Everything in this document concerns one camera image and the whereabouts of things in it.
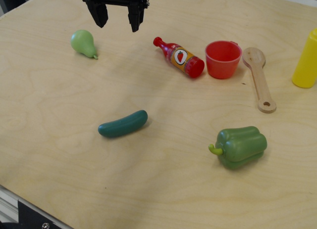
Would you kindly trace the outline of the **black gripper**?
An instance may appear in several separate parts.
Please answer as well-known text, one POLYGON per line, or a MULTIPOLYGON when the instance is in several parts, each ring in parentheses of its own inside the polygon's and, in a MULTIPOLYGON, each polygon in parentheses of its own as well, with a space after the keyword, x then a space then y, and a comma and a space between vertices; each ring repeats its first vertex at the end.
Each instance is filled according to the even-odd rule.
POLYGON ((149 0, 83 0, 95 21, 96 25, 103 28, 108 21, 106 5, 128 7, 128 18, 132 32, 139 30, 144 19, 144 9, 148 8, 149 0))

